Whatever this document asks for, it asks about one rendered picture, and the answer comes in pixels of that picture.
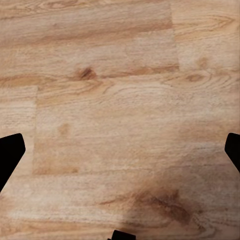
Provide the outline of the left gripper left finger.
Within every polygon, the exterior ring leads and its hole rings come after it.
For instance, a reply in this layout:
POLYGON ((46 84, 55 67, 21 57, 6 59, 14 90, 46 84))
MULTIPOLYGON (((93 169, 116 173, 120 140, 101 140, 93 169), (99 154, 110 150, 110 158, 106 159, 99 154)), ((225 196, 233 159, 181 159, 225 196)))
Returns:
POLYGON ((0 138, 0 192, 26 151, 21 133, 0 138))

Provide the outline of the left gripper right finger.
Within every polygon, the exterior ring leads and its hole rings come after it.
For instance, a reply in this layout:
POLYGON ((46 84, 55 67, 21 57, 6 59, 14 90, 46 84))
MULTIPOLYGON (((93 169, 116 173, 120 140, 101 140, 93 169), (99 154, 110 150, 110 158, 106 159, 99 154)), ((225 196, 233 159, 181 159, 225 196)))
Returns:
POLYGON ((240 172, 240 135, 229 133, 224 150, 237 170, 240 172))

